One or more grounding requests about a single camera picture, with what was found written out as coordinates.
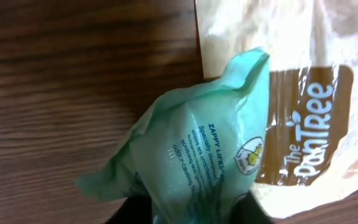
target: wood grain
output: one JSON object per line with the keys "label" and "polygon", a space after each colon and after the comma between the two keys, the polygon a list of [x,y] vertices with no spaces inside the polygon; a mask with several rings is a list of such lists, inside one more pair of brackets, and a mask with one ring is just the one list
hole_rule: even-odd
{"label": "wood grain", "polygon": [[[202,82],[196,33],[192,0],[0,0],[0,224],[110,217],[121,202],[73,180],[156,97]],[[358,193],[292,222],[358,223]]]}

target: shiny plastic wrap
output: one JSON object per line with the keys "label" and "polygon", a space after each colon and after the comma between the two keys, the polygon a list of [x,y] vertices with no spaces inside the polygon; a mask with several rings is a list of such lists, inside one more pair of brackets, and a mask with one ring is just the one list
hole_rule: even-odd
{"label": "shiny plastic wrap", "polygon": [[261,46],[268,126],[254,195],[285,218],[358,190],[358,1],[196,0],[205,79]]}

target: brown print on package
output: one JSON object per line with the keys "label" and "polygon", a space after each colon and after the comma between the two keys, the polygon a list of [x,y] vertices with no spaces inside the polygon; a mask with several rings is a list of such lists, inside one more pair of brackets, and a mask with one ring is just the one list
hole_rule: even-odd
{"label": "brown print on package", "polygon": [[270,73],[265,150],[257,182],[310,185],[346,135],[352,71],[346,66]]}

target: cartoon logo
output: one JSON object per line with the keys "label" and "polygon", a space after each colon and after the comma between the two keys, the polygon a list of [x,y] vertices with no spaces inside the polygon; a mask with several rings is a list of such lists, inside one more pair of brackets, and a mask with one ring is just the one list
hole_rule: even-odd
{"label": "cartoon logo", "polygon": [[261,137],[249,140],[240,148],[234,159],[241,174],[250,175],[258,169],[263,148],[264,141]]}

